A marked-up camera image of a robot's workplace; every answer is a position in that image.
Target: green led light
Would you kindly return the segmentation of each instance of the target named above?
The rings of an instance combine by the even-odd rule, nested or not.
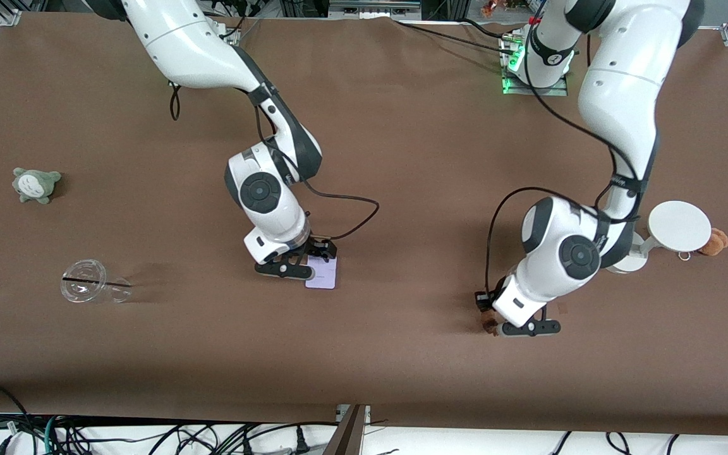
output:
[[[521,66],[521,61],[523,60],[525,54],[526,53],[524,52],[524,46],[518,46],[518,50],[513,53],[513,55],[515,55],[517,58],[513,58],[511,60],[511,64],[509,65],[511,71],[518,71],[518,68]]]

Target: brown tabletop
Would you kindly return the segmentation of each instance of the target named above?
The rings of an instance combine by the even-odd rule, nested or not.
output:
[[[243,47],[320,142],[315,187],[382,204],[338,242],[333,291],[252,270],[252,225],[222,179],[258,140],[245,95],[182,89],[174,122],[127,24],[25,14],[0,29],[0,384],[29,411],[326,420],[356,401],[396,425],[728,432],[728,250],[601,272],[551,305],[555,337],[482,332],[473,292],[497,202],[525,185],[590,202],[610,175],[603,146],[502,95],[494,54],[386,18],[265,20]],[[573,72],[572,95],[549,102],[578,119],[583,56]],[[728,234],[718,32],[679,50],[658,124],[642,214],[680,199]],[[14,167],[63,173],[52,203],[19,203]],[[295,193],[318,233],[370,210]],[[540,197],[500,216],[493,279],[522,258]],[[64,300],[61,272],[87,257],[140,285],[134,302]]]

